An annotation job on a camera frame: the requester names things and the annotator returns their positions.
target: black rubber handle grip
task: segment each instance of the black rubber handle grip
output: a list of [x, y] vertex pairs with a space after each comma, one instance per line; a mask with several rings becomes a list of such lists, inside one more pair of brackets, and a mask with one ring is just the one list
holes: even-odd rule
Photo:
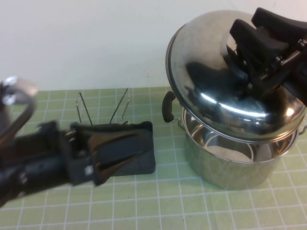
[[174, 115], [172, 114], [173, 100], [176, 98], [172, 91], [168, 91], [162, 102], [162, 116], [166, 123], [174, 120]]
[[262, 8], [257, 8], [251, 19], [256, 27], [264, 26], [280, 41], [296, 46], [307, 34], [307, 22], [284, 18]]

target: screw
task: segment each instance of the screw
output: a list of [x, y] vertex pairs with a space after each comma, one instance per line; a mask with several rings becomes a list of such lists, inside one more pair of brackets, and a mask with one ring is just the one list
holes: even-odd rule
[[17, 77], [16, 76], [11, 76], [3, 81], [3, 86], [8, 86], [8, 85], [14, 85], [17, 82]]
[[85, 169], [84, 169], [84, 174], [85, 174], [86, 176], [89, 176], [89, 175], [93, 174], [93, 172], [94, 172], [94, 169], [93, 169], [93, 166], [92, 166], [92, 165], [88, 165], [88, 166], [86, 166]]
[[22, 184], [25, 184], [28, 181], [28, 178], [25, 175], [25, 172], [20, 174], [20, 180]]
[[16, 96], [14, 94], [5, 95], [2, 98], [2, 103], [6, 105], [14, 104], [16, 101]]

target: stainless steel pot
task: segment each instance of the stainless steel pot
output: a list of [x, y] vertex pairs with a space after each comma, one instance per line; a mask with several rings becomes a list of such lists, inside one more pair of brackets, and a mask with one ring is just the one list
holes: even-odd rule
[[203, 179], [227, 189], [247, 189], [263, 181], [280, 158], [295, 144], [298, 129], [286, 138], [266, 144], [249, 144], [222, 137], [199, 123], [185, 109], [181, 119], [172, 115], [173, 92], [163, 100], [166, 122], [178, 120], [186, 132], [185, 154], [191, 168]]

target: metal pot rim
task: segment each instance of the metal pot rim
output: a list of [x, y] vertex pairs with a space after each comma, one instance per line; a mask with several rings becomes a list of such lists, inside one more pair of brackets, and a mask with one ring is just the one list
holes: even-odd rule
[[[184, 108], [182, 108], [182, 120], [183, 120], [183, 127], [180, 125], [180, 123], [178, 123], [178, 125], [180, 125], [182, 128], [184, 128], [184, 130], [185, 130], [185, 132], [186, 132], [186, 134], [188, 135], [188, 137], [199, 147], [199, 148], [202, 148], [195, 140], [194, 140], [194, 138], [191, 136], [191, 134], [190, 134], [190, 132], [188, 131], [188, 129], [187, 129], [187, 125], [186, 125], [186, 114], [188, 113], [188, 111], [186, 110], [186, 109], [184, 109]], [[297, 138], [298, 138], [298, 136], [300, 135], [301, 133], [299, 133], [299, 131], [298, 131], [298, 128], [290, 135], [291, 136], [291, 140], [290, 140], [290, 143], [288, 144], [288, 146], [280, 153], [280, 154], [278, 154], [276, 157], [273, 157], [273, 158], [271, 158], [271, 159], [269, 159], [269, 160], [266, 160], [266, 161], [257, 161], [257, 162], [242, 162], [242, 161], [233, 161], [233, 160], [230, 160], [230, 159], [226, 159], [226, 158], [222, 158], [222, 157], [220, 157], [220, 156], [217, 156], [217, 155], [215, 155], [214, 153], [212, 153], [212, 152], [209, 152], [209, 151], [207, 151], [207, 150], [204, 150], [203, 148], [203, 150], [204, 151], [206, 151], [207, 153], [209, 153], [209, 154], [211, 154], [211, 155], [213, 155], [213, 156], [215, 156], [215, 157], [217, 157], [217, 158], [220, 158], [220, 159], [222, 159], [222, 160], [225, 160], [225, 161], [231, 161], [231, 162], [235, 162], [235, 163], [240, 163], [240, 164], [255, 164], [255, 163], [264, 163], [264, 162], [269, 162], [269, 161], [272, 161], [272, 160], [275, 160], [275, 159], [279, 159], [279, 158], [281, 158], [283, 155], [285, 155], [289, 150], [290, 150], [290, 148], [291, 147], [293, 147], [293, 145], [296, 143], [296, 141], [297, 141]], [[254, 142], [254, 143], [252, 143], [252, 144], [272, 144], [272, 142], [271, 143], [257, 143], [257, 142]]]

